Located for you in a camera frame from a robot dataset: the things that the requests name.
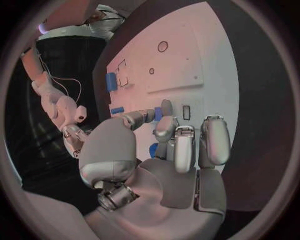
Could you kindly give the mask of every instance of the blue object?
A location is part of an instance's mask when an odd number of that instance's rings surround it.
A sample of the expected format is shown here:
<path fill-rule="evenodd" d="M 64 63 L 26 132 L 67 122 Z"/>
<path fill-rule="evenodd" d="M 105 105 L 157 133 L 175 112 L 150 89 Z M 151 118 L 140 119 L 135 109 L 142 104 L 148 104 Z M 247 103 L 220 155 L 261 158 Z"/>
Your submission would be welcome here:
<path fill-rule="evenodd" d="M 110 110 L 111 114 L 119 114 L 119 113 L 124 113 L 124 107 L 120 106 L 120 107 L 116 107 L 116 108 L 112 108 Z"/>
<path fill-rule="evenodd" d="M 108 92 L 118 90 L 117 76 L 114 72 L 109 72 L 105 75 L 106 89 Z"/>
<path fill-rule="evenodd" d="M 163 117 L 162 109 L 160 107 L 155 107 L 154 111 L 155 111 L 155 119 L 154 120 L 158 122 Z"/>
<path fill-rule="evenodd" d="M 150 156 L 151 158 L 153 159 L 155 157 L 155 152 L 156 152 L 156 149 L 158 148 L 158 143 L 153 143 L 150 147 L 149 147 L 149 153 L 150 153 Z"/>

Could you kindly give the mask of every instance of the small black rectangle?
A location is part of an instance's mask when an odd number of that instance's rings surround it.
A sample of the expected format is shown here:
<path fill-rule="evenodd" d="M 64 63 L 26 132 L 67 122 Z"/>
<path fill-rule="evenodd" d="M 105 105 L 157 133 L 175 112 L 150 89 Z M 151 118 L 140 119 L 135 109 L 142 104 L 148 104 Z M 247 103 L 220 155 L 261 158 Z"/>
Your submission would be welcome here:
<path fill-rule="evenodd" d="M 191 120 L 191 108 L 189 105 L 182 106 L 183 120 Z"/>

